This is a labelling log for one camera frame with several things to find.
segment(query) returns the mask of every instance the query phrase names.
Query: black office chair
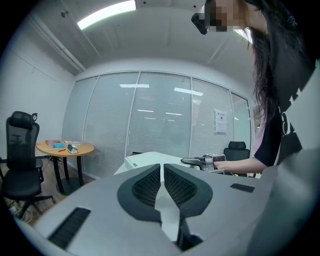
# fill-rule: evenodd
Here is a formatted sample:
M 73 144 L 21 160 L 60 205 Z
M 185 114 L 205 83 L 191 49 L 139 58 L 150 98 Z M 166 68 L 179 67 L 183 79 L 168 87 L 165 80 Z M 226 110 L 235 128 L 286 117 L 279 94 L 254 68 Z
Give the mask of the black office chair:
M 39 125 L 33 121 L 30 114 L 15 111 L 6 120 L 6 165 L 9 168 L 2 177 L 1 193 L 4 197 L 15 201 L 26 201 L 18 215 L 21 219 L 30 205 L 40 213 L 35 202 L 52 199 L 52 195 L 36 196 L 41 193 L 42 163 L 37 163 L 35 157 L 36 141 Z
M 223 153 L 227 161 L 239 161 L 250 157 L 250 150 L 246 149 L 247 145 L 243 141 L 230 141 Z M 238 176 L 247 177 L 246 173 L 237 173 Z

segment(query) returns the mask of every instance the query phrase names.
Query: white gray machine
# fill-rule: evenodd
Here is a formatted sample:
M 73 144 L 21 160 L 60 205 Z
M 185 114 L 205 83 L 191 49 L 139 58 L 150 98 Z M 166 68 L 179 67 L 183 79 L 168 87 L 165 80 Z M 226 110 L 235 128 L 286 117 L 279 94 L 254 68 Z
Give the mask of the white gray machine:
M 85 185 L 44 214 L 38 232 L 18 224 L 45 255 L 270 255 L 313 211 L 319 155 L 301 151 L 261 179 L 165 164 L 165 188 L 180 209 L 176 242 L 163 233 L 154 209 L 159 164 Z

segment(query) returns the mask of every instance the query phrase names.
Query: long dark hair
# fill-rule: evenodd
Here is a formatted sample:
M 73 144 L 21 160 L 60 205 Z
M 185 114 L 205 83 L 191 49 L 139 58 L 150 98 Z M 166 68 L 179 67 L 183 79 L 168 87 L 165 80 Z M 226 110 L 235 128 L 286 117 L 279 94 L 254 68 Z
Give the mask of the long dark hair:
M 285 43 L 296 49 L 296 53 L 306 57 L 306 47 L 297 23 L 289 11 L 278 1 L 274 0 L 247 0 L 248 3 L 257 7 L 267 20 L 268 29 L 272 29 L 283 37 Z M 259 112 L 270 120 L 278 107 L 277 91 L 274 77 L 270 66 L 270 40 L 269 36 L 261 31 L 250 27 L 252 49 L 255 55 L 253 91 Z

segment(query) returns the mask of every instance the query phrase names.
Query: black chair back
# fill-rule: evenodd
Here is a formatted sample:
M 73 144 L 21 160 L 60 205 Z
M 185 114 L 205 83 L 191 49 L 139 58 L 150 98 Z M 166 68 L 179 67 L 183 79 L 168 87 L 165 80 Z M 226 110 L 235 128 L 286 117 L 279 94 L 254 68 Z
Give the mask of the black chair back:
M 250 157 L 250 150 L 246 149 L 246 143 L 243 141 L 230 141 L 229 146 L 223 153 L 227 161 L 239 161 Z
M 39 129 L 32 116 L 25 112 L 15 111 L 6 120 L 6 165 L 10 170 L 36 168 L 35 147 Z

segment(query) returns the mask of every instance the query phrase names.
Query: person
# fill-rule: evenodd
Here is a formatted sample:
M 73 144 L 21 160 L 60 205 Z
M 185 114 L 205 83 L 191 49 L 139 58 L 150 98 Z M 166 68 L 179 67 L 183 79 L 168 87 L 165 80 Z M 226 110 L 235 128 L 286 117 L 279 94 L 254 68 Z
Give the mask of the person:
M 254 157 L 215 162 L 233 173 L 261 173 L 302 149 L 287 109 L 313 74 L 319 47 L 311 32 L 317 7 L 292 0 L 212 0 L 210 12 L 225 27 L 248 28 L 254 53 L 256 102 L 265 122 L 260 126 Z

